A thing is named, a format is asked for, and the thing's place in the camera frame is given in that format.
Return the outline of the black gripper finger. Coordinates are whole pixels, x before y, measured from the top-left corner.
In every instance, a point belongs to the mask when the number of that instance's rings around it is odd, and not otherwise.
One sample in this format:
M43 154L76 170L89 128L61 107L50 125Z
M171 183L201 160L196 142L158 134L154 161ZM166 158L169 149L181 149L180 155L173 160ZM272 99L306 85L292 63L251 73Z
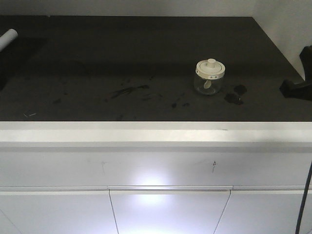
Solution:
M296 98L302 100L312 100L312 81L293 83L290 80L284 80L279 88L285 98Z
M303 65L305 80L312 79L312 46L305 46L299 55Z

